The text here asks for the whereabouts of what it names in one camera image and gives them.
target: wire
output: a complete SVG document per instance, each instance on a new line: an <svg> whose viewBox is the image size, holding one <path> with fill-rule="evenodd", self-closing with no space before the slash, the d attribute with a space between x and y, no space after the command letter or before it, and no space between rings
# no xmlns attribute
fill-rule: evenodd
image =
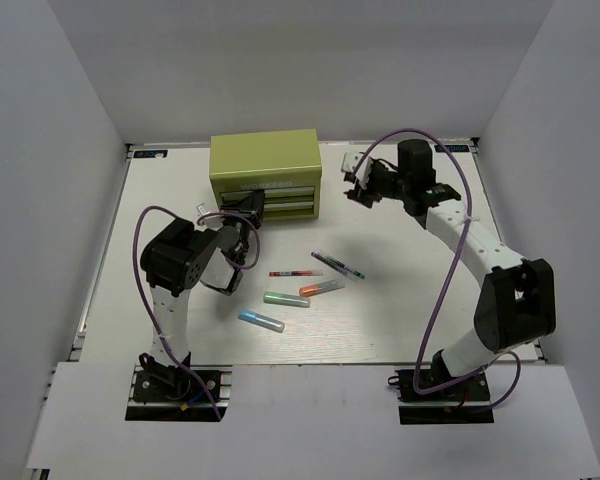
<svg viewBox="0 0 600 480"><path fill-rule="evenodd" d="M187 407L191 407L194 403L196 403L200 398L204 395L204 392L199 392L195 397L187 402Z"/></svg>
<svg viewBox="0 0 600 480"><path fill-rule="evenodd" d="M496 408L497 406L501 405L507 398L509 398L511 396L511 394L513 393L513 391L518 386L518 382L520 381L520 374L522 373L522 362L520 361L520 357L518 356L518 354L516 352L511 351L511 352L503 353L503 355L507 355L507 354L511 355L516 361L516 376L513 378L513 382L511 383L509 390L507 390L504 393L504 395L502 395L498 400L493 402L488 407L475 409L475 410L473 410L474 412L482 412L483 410L489 410L492 408Z"/></svg>
<svg viewBox="0 0 600 480"><path fill-rule="evenodd" d="M196 221L196 223L198 225L202 225L205 218L211 218L211 217L237 218L238 220L247 224L247 226L251 229L251 231L253 232L253 236L256 239L256 256L253 259L253 262L249 265L240 265L239 263L233 262L226 257L225 257L225 260L229 263L229 265L237 268L238 270L250 270L251 268L255 267L256 264L258 263L258 260L260 259L260 235L258 235L258 229L256 228L256 226L253 223L251 223L251 221L246 216L240 215L239 213L230 213L230 212L206 213L206 214L202 215L201 217L199 217L198 220Z"/></svg>
<svg viewBox="0 0 600 480"><path fill-rule="evenodd" d="M469 390L465 388L464 390L464 395L462 396L462 401L460 402L460 404L456 407L456 410L462 408L462 406L467 403L467 400L469 399Z"/></svg>
<svg viewBox="0 0 600 480"><path fill-rule="evenodd" d="M386 166L388 166L392 170L395 170L396 172L398 171L398 167L396 165L394 165L393 163L391 163L390 161L385 160L384 158L378 158L377 160L378 160L378 162L384 163Z"/></svg>
<svg viewBox="0 0 600 480"><path fill-rule="evenodd" d="M160 328L158 319L153 314L153 310L151 309L151 306L149 305L147 296L145 295L144 290L142 289L142 280L140 279L140 269L138 268L138 242L140 239L140 228L142 227L142 222L144 220L144 217L146 217L147 214L152 210L158 210L160 212L166 213L167 215L171 215L173 218L178 218L178 216L175 213L173 213L171 210L167 210L166 208L159 207L157 205L151 205L151 206L145 208L142 211L142 213L140 214L140 217L138 218L138 223L136 223L136 230L133 233L133 253L132 253L132 255L133 255L133 276L136 280L136 286L138 287L138 293L140 294L140 299L142 300L142 303L144 304L144 308L147 310L147 313L149 314L151 323L153 323L153 328L156 330L156 333L158 334L158 338L160 339L160 343L162 343L162 346L164 348L164 351L167 353L167 356L171 359L171 361L175 365L178 366L178 368L184 370L186 373L188 373L189 375L191 375L193 378L196 379L196 381L202 387L203 392L209 399L209 403L211 403L211 407L213 408L213 411L215 412L216 417L218 417L218 421L221 421L222 415L220 415L218 406L216 405L216 402L213 400L213 396L211 395L211 392L207 388L207 385L205 384L204 380L202 380L202 378L200 378L200 375L198 375L196 372L194 372L193 369L187 367L184 363L182 363L180 360L178 360L176 358L176 356L173 353L173 350L171 350L171 347L169 346L169 343L167 342L167 340L165 338L162 337L162 328Z"/></svg>
<svg viewBox="0 0 600 480"><path fill-rule="evenodd" d="M424 130L420 130L418 128L403 128L400 130L396 130L394 132L388 133L384 137L381 137L378 140L376 140L375 142L373 142L371 144L371 146L369 146L369 148L367 148L367 150L362 154L362 157L360 157L358 164L353 169L353 174L355 175L357 173L357 171L360 169L362 163L366 160L366 158L369 156L369 154L375 147L377 147L380 143L382 143L389 137L392 137L394 135L398 135L401 133L415 133L418 135L422 135L423 137L428 138L429 140L431 140L433 143L435 143L442 149L442 151L447 155L447 157L449 157L449 160L451 160L451 163L453 163L453 166L456 168L458 175L460 176L460 180L462 181L462 186L464 187L466 203L467 203L467 220L465 221L464 227L462 228L462 232L460 233L460 239L458 240L458 246L456 247L456 251L453 256L453 260L451 261L451 265L449 266L449 270L447 271L447 276L444 279L442 288L440 290L440 293L438 294L438 299L436 300L436 303L433 306L433 311L431 312L431 316L429 317L429 322L427 323L427 327L425 328L424 335L422 336L422 342L420 343L420 350L418 351L418 357L416 359L416 364L415 364L415 368L414 368L415 371L414 371L414 375L413 375L413 390L416 393L418 393L419 395L428 395L430 393L439 392L440 390L444 390L445 388L462 383L465 380L467 380L468 378L471 378L471 377L477 375L478 373L480 373L481 371L483 371L483 368L480 367L466 375L454 378L453 380L450 380L448 382L444 382L440 385L436 385L436 386L429 387L429 388L420 388L420 385L419 385L420 372L422 370L422 361L424 359L424 353L427 348L427 344L429 343L429 338L431 337L431 332L433 331L433 326L435 325L436 320L438 319L438 314L440 313L440 308L442 307L442 303L444 302L444 299L447 295L447 291L449 290L449 286L451 285L451 279L453 278L453 274L455 273L456 268L458 267L458 263L460 262L460 258L462 257L462 250L464 249L464 244L467 240L467 235L469 233L469 227L471 226L470 217L473 213L473 198L471 196L471 188L469 187L469 181L467 180L467 177L464 174L464 171L462 170L460 163L458 162L456 157L453 155L453 153L451 153L451 151L447 148L447 146L444 143L442 143L438 138L436 138L432 134L425 132Z"/></svg>
<svg viewBox="0 0 600 480"><path fill-rule="evenodd" d="M166 396L166 395L165 395L165 397L167 397L169 400L174 400L174 401L175 401L175 400L180 400L180 399L181 399L182 397L184 397L184 396L185 396L187 393L189 393L189 390L190 390L190 389L191 389L191 379L189 379L189 382L187 383L187 388L186 388L186 390L184 391L184 393L183 393L182 395L180 395L180 396L179 396L179 397L177 397L177 398L168 397L168 396Z"/></svg>

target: white wall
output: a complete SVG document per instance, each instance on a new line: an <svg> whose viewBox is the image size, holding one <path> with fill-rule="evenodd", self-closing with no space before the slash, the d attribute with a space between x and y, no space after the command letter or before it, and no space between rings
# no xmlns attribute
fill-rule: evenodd
<svg viewBox="0 0 600 480"><path fill-rule="evenodd" d="M50 0L126 142L480 135L552 0Z"/></svg>
<svg viewBox="0 0 600 480"><path fill-rule="evenodd" d="M480 142L504 237L556 274L564 363L600 460L600 1L556 0Z"/></svg>
<svg viewBox="0 0 600 480"><path fill-rule="evenodd" d="M0 0L0 479L66 360L125 149L44 0Z"/></svg>

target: orange marker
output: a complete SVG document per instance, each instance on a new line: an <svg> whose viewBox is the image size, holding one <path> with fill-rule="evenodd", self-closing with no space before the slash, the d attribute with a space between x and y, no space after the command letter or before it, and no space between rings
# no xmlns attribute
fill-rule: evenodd
<svg viewBox="0 0 600 480"><path fill-rule="evenodd" d="M320 293L327 293L333 290L344 288L344 279L329 280L328 282L316 283L315 285L307 285L300 289L301 297L313 297Z"/></svg>

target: white table surface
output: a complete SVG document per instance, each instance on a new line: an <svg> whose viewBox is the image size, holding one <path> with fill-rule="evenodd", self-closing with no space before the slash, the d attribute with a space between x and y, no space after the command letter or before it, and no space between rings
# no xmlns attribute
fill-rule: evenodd
<svg viewBox="0 0 600 480"><path fill-rule="evenodd" d="M368 210L343 195L340 164L357 145L321 145L323 178L318 220L266 223L260 230L258 266L245 272L231 297L198 285L189 302L188 340L194 364L401 363L414 362L426 322L452 253L407 215L399 202L383 200ZM461 191L444 154L434 154L439 181ZM380 146L375 157L396 161L395 145ZM195 219L195 207L215 207L208 177L208 148L170 149L166 158L133 159L123 190L101 277L87 317L81 362L129 362L148 351L151 324L140 302L131 267L131 244L138 215L161 205ZM474 215L495 233L480 178L470 153L459 153L474 197ZM170 217L149 214L144 246ZM323 249L366 275L345 289L312 298L310 309L265 305L266 290L295 293L300 286L337 278L310 256ZM325 277L271 278L270 270L322 268ZM460 266L434 329L426 360L472 325L479 289ZM237 319L249 308L286 323L278 334ZM517 352L537 359L532 345Z"/></svg>
<svg viewBox="0 0 600 480"><path fill-rule="evenodd" d="M221 423L127 422L133 364L60 364L27 465L50 480L577 480L600 475L563 367L526 365L493 424L400 425L389 366L234 367ZM493 398L512 366L487 371Z"/></svg>

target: yellow-green toolbox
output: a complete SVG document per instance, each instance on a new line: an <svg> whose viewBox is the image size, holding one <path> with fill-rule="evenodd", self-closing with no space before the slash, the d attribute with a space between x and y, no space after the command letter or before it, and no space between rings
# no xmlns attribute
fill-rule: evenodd
<svg viewBox="0 0 600 480"><path fill-rule="evenodd" d="M321 178L315 130L211 137L209 179L218 206L264 190L265 221L317 218Z"/></svg>

